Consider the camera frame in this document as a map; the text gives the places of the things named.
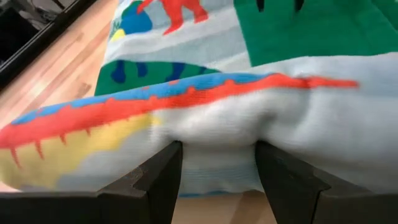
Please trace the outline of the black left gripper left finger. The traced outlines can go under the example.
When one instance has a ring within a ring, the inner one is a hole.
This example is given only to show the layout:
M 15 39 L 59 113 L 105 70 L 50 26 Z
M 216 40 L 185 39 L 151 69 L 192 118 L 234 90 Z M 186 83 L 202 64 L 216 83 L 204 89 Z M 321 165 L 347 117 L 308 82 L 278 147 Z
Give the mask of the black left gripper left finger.
M 182 143 L 174 141 L 102 188 L 101 224 L 171 224 L 182 159 Z

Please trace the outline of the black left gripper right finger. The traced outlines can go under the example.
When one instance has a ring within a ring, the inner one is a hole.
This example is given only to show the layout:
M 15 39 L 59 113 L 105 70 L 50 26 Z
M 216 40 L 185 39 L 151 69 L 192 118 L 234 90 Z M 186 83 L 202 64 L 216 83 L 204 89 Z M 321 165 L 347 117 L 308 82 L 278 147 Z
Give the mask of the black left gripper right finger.
M 373 224 L 368 190 L 264 141 L 255 161 L 278 224 Z

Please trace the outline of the dinosaur print towel green back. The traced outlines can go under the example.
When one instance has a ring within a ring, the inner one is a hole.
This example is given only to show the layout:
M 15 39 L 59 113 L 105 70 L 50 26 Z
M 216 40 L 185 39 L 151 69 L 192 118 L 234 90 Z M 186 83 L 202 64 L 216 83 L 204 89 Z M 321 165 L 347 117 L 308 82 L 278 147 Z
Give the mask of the dinosaur print towel green back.
M 0 129 L 0 192 L 95 191 L 173 141 L 186 197 L 261 190 L 257 141 L 398 192 L 398 0 L 119 0 L 94 96 Z

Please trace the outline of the black aluminium table frame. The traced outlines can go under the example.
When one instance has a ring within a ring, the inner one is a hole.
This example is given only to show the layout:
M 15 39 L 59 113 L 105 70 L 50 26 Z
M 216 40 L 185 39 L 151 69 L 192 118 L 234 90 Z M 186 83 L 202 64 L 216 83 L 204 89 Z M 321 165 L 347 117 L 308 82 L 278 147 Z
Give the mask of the black aluminium table frame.
M 0 0 L 0 91 L 97 0 Z

